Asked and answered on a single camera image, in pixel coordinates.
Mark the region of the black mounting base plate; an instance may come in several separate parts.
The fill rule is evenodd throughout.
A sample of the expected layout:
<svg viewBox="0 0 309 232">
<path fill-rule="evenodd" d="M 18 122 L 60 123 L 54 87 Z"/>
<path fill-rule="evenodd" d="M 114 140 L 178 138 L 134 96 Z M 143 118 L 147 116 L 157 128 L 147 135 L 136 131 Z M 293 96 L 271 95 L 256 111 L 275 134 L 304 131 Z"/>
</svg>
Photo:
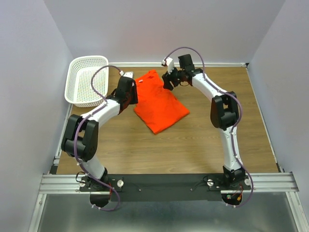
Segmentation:
<svg viewBox="0 0 309 232">
<path fill-rule="evenodd" d="M 227 201 L 238 205 L 251 190 L 247 176 L 229 181 L 224 174 L 111 174 L 107 185 L 83 176 L 80 192 L 89 192 L 92 204 L 112 202 Z"/>
</svg>

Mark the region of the orange t-shirt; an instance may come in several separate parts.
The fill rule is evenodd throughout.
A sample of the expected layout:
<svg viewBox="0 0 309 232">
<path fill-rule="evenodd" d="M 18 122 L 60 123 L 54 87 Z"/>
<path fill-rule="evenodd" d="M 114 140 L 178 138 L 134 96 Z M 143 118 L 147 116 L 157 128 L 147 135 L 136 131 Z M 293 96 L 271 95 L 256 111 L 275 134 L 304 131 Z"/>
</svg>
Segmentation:
<svg viewBox="0 0 309 232">
<path fill-rule="evenodd" d="M 154 133 L 171 127 L 190 111 L 172 94 L 163 88 L 163 81 L 156 70 L 150 70 L 136 79 L 138 103 L 134 112 Z"/>
</svg>

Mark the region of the aluminium frame rail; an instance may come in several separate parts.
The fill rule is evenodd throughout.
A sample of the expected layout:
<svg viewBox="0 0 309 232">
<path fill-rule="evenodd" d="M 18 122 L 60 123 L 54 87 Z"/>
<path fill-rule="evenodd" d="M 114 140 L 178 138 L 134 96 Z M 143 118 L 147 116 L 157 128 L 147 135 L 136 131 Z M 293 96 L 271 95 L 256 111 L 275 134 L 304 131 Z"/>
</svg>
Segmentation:
<svg viewBox="0 0 309 232">
<path fill-rule="evenodd" d="M 292 173 L 251 173 L 254 192 L 298 192 Z M 44 175 L 39 188 L 40 194 L 78 194 L 79 183 L 74 175 Z"/>
</svg>

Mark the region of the white perforated plastic basket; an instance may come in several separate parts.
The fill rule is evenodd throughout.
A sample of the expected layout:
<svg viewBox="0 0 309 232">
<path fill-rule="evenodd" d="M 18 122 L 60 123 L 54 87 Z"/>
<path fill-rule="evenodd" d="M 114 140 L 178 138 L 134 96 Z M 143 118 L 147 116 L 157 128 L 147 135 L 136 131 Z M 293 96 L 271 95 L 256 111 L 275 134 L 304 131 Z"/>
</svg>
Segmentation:
<svg viewBox="0 0 309 232">
<path fill-rule="evenodd" d="M 108 91 L 109 69 L 105 68 L 96 74 L 93 84 L 91 78 L 102 66 L 108 65 L 104 56 L 83 56 L 75 58 L 67 73 L 64 97 L 76 107 L 96 107 L 103 102 L 93 89 L 106 96 Z"/>
</svg>

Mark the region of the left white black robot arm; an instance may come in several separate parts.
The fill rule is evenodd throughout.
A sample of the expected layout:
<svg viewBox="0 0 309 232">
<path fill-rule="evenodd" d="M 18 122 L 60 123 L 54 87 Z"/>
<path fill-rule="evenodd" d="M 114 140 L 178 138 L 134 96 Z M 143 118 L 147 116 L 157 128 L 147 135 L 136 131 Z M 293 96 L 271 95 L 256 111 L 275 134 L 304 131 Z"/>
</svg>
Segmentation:
<svg viewBox="0 0 309 232">
<path fill-rule="evenodd" d="M 61 149 L 76 159 L 77 164 L 91 179 L 90 185 L 97 191 L 104 190 L 109 184 L 108 171 L 96 156 L 99 128 L 129 105 L 137 103 L 133 72 L 126 72 L 120 77 L 117 88 L 107 97 L 106 102 L 87 114 L 71 115 L 67 121 Z"/>
</svg>

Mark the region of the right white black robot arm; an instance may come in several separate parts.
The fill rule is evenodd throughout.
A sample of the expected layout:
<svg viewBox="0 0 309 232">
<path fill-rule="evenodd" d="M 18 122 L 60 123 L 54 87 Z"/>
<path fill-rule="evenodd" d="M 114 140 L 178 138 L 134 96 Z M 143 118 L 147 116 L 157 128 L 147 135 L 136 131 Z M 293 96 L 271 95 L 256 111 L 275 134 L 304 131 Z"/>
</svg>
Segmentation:
<svg viewBox="0 0 309 232">
<path fill-rule="evenodd" d="M 167 67 L 167 72 L 162 76 L 163 88 L 173 90 L 182 82 L 187 82 L 210 100 L 211 123 L 220 132 L 224 150 L 222 184 L 227 189 L 234 189 L 246 177 L 237 141 L 237 124 L 242 116 L 237 96 L 235 92 L 227 92 L 216 85 L 201 68 L 195 68 L 190 54 L 178 59 L 179 70 L 172 58 L 162 60 L 162 66 Z"/>
</svg>

